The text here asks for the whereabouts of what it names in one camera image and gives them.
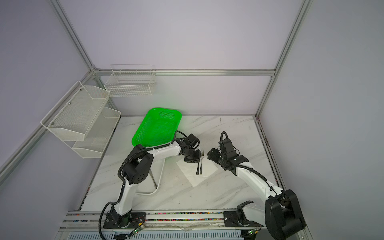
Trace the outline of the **silver fork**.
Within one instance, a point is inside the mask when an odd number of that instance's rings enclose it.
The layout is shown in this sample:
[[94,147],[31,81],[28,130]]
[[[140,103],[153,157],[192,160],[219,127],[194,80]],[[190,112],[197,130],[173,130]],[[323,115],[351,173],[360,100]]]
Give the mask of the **silver fork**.
[[204,153],[200,157],[200,175],[203,174],[203,158],[204,158]]

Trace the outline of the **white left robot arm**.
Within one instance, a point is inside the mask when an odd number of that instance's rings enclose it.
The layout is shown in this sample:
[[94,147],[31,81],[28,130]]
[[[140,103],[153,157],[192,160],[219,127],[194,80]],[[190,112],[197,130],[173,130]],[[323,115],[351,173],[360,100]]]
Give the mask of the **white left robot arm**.
[[144,147],[137,145],[123,161],[118,170],[122,180],[119,197],[115,202],[108,202],[102,210],[99,219],[99,230],[102,225],[107,229],[134,228],[145,220],[145,213],[132,214],[132,204],[139,187],[149,175],[151,166],[158,160],[173,156],[184,156],[187,163],[199,164],[203,152],[198,149],[200,140],[193,134],[182,138],[174,137],[170,143]]

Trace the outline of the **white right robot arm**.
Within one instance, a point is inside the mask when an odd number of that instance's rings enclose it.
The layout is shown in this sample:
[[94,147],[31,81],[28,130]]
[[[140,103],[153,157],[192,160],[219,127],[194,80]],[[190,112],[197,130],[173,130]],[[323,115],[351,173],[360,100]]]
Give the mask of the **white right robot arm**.
[[253,201],[239,204],[236,225],[264,226],[275,240],[285,240],[307,226],[297,195],[274,185],[257,172],[245,156],[237,153],[231,140],[221,140],[218,149],[208,152],[208,160],[242,179],[262,201],[259,206]]

